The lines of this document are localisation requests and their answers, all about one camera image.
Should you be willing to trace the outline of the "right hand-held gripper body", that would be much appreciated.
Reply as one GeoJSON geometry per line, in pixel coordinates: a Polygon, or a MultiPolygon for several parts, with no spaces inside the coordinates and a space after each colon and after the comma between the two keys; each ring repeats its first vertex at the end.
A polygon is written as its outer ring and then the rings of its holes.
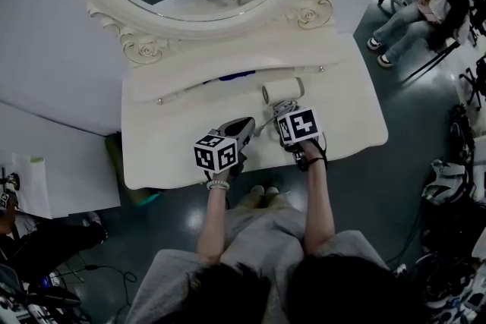
{"type": "Polygon", "coordinates": [[[307,171],[318,160],[323,160],[325,166],[327,166],[327,145],[324,145],[324,148],[322,148],[319,143],[320,137],[323,137],[324,140],[326,138],[313,109],[306,108],[285,113],[276,119],[276,127],[279,131],[281,146],[286,152],[293,155],[300,171],[307,171]],[[305,141],[310,142],[317,148],[319,152],[318,157],[308,158],[305,155],[301,145],[305,141]]]}

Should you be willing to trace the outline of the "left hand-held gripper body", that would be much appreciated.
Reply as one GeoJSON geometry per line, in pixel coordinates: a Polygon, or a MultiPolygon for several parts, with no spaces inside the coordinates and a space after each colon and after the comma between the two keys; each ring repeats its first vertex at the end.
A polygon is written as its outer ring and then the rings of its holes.
{"type": "Polygon", "coordinates": [[[243,148],[248,136],[243,133],[227,134],[223,129],[212,129],[194,144],[196,166],[203,169],[209,178],[224,171],[231,179],[236,178],[244,168],[247,159],[243,148]]]}

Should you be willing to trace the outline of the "white hair dryer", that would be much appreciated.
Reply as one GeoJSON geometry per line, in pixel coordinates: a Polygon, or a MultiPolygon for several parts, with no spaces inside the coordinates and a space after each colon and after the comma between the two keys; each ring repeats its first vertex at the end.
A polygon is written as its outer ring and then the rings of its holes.
{"type": "Polygon", "coordinates": [[[266,82],[262,86],[261,92],[265,104],[271,108],[271,116],[263,124],[255,128],[255,137],[259,137],[263,129],[270,123],[274,124],[274,127],[278,129],[279,125],[277,124],[277,119],[279,117],[273,117],[273,106],[278,102],[285,102],[285,114],[290,113],[289,101],[293,99],[299,100],[301,97],[303,97],[305,94],[305,87],[300,77],[289,77],[286,79],[266,82]]]}

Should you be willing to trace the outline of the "white dressing table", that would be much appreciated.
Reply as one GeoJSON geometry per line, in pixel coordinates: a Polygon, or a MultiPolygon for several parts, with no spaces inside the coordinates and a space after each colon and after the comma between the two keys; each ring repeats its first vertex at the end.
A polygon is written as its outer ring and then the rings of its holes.
{"type": "MultiPolygon", "coordinates": [[[[194,144],[211,129],[251,116],[271,116],[261,88],[300,77],[299,103],[316,112],[327,157],[343,159],[385,144],[388,130],[377,94],[351,34],[330,28],[253,35],[197,46],[158,64],[135,68],[122,87],[125,183],[131,189],[198,184],[194,144]],[[256,71],[220,81],[221,76],[256,71]]],[[[245,147],[249,171],[292,164],[269,124],[245,147]]]]}

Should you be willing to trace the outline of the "person's left forearm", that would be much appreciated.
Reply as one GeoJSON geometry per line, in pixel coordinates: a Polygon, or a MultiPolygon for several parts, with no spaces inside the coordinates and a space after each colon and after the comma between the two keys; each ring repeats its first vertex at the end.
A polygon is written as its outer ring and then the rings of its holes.
{"type": "Polygon", "coordinates": [[[204,223],[197,241],[197,255],[206,264],[218,263],[226,240],[226,187],[221,181],[210,185],[204,223]]]}

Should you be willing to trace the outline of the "person's right hand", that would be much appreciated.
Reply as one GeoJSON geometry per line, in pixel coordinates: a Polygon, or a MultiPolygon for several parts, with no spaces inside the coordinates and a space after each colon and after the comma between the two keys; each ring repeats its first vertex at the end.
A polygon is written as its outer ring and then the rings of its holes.
{"type": "Polygon", "coordinates": [[[318,142],[315,140],[305,140],[301,142],[301,147],[304,151],[307,167],[310,167],[316,162],[322,162],[325,166],[327,166],[326,153],[320,148],[318,142]]]}

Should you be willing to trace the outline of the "blue cloth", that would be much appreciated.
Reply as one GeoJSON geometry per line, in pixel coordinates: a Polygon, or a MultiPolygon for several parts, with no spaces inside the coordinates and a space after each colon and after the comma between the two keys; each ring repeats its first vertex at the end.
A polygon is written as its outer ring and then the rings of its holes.
{"type": "Polygon", "coordinates": [[[239,73],[236,73],[236,74],[229,74],[229,75],[226,75],[226,76],[221,76],[219,78],[220,81],[231,81],[231,80],[235,80],[235,79],[238,79],[238,78],[242,78],[242,77],[247,77],[247,76],[250,76],[252,74],[255,74],[256,71],[244,71],[244,72],[239,72],[239,73]]]}

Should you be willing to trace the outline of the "person's grey garment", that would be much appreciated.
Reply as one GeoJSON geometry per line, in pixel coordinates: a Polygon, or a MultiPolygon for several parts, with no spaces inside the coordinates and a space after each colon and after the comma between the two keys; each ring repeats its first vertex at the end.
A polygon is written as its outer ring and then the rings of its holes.
{"type": "Polygon", "coordinates": [[[399,324],[399,283],[360,231],[312,254],[291,206],[232,209],[218,263],[161,250],[126,324],[399,324]]]}

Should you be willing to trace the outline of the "green rolled mat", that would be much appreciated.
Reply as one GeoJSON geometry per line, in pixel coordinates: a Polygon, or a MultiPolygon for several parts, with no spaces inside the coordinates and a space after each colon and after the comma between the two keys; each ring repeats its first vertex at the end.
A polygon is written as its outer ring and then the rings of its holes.
{"type": "Polygon", "coordinates": [[[105,138],[105,146],[115,171],[122,206],[143,207],[162,194],[163,190],[158,188],[143,187],[133,190],[126,185],[121,132],[108,135],[105,138]]]}

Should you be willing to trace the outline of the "black folding chair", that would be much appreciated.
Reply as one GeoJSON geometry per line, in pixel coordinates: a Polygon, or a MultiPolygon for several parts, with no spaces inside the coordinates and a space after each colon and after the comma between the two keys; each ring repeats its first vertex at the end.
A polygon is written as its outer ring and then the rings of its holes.
{"type": "MultiPolygon", "coordinates": [[[[484,34],[482,27],[476,28],[473,24],[471,24],[469,27],[468,36],[466,37],[467,39],[470,39],[472,41],[472,45],[474,47],[477,46],[477,42],[478,42],[477,31],[480,34],[484,34]]],[[[422,65],[414,72],[412,72],[406,79],[402,80],[401,83],[408,83],[413,77],[415,77],[417,74],[421,73],[422,71],[424,71],[425,73],[431,71],[436,66],[438,66],[448,55],[450,55],[454,50],[458,49],[459,47],[460,47],[459,41],[457,39],[454,39],[452,43],[448,44],[445,47],[444,50],[438,52],[430,61],[422,65]]]]}

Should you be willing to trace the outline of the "grey white harness vest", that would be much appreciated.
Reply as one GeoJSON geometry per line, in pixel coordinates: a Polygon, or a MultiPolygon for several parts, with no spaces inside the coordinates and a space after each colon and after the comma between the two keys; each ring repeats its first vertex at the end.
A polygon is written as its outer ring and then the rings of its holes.
{"type": "Polygon", "coordinates": [[[421,196],[435,206],[442,206],[471,198],[475,188],[464,165],[435,159],[421,196]]]}

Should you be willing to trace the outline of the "black backpack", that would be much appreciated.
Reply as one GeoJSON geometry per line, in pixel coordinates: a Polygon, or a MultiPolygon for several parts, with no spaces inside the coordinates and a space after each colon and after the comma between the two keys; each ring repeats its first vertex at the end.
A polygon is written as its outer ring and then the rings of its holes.
{"type": "Polygon", "coordinates": [[[460,165],[471,165],[474,159],[475,142],[467,117],[466,107],[460,103],[450,111],[450,142],[453,159],[460,165]]]}

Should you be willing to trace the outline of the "black office chair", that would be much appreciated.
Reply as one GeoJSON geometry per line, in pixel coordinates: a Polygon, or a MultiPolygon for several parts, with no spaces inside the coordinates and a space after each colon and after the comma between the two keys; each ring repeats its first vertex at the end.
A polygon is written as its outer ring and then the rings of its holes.
{"type": "Polygon", "coordinates": [[[466,100],[467,105],[471,105],[475,99],[477,101],[476,111],[480,112],[482,108],[481,98],[486,98],[486,54],[481,56],[475,63],[475,73],[471,68],[466,68],[465,73],[459,75],[460,80],[465,80],[471,87],[469,98],[466,100]]]}

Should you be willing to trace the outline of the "white cabinet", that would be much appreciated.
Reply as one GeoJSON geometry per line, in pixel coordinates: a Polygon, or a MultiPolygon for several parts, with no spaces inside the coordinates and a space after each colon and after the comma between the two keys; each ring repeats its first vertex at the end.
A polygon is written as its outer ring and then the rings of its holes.
{"type": "Polygon", "coordinates": [[[46,182],[46,164],[31,164],[32,156],[12,155],[12,168],[20,178],[17,198],[22,212],[51,219],[46,182]]]}

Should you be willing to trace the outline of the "small black lamp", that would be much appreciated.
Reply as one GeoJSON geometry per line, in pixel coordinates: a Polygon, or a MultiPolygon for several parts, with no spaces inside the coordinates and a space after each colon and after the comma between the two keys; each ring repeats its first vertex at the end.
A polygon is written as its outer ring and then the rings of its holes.
{"type": "Polygon", "coordinates": [[[17,173],[13,172],[6,177],[0,178],[0,185],[10,184],[15,190],[20,190],[20,178],[17,173]]]}

